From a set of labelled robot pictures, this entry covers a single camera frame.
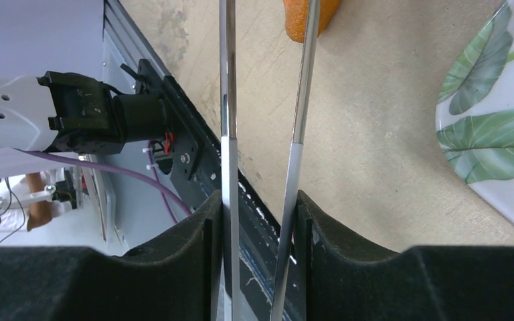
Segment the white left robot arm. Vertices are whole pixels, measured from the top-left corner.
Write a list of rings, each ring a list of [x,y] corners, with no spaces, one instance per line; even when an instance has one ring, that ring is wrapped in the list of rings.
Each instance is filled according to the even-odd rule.
[[[0,78],[0,148],[118,154],[129,142],[167,131],[156,94],[123,94],[76,73]]]

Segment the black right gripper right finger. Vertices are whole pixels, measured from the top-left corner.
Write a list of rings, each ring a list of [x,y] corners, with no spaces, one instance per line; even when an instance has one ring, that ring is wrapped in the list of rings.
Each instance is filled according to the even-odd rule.
[[[380,246],[296,202],[306,320],[514,320],[514,246]]]

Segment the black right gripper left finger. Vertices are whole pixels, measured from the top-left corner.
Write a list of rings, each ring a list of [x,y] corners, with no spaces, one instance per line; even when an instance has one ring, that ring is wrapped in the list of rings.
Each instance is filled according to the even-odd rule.
[[[122,256],[0,247],[0,320],[215,320],[222,196]]]

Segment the orange fake baguette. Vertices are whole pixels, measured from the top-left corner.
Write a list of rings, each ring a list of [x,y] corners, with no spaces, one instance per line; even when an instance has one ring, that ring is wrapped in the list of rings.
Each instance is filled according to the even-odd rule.
[[[283,0],[285,31],[287,36],[297,43],[303,43],[307,22],[309,1]],[[338,10],[341,0],[321,0],[318,35],[322,34]]]

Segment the metal tongs white grips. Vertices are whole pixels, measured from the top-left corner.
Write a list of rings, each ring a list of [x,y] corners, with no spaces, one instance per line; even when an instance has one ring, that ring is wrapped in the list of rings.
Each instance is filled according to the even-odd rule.
[[[274,274],[271,320],[282,320],[293,228],[296,220],[296,201],[303,150],[307,113],[317,38],[321,15],[320,1],[310,1],[301,59],[294,113],[292,142],[288,159],[288,172],[284,195],[284,206],[278,254]],[[230,280],[230,305],[226,308],[227,320],[239,320],[241,313],[240,290],[240,224],[238,202],[238,141],[237,141],[237,86],[236,86],[236,3],[219,2],[220,27],[220,110],[221,110],[221,172],[222,204],[224,218],[227,221],[226,235],[230,242],[229,270],[226,276]]]

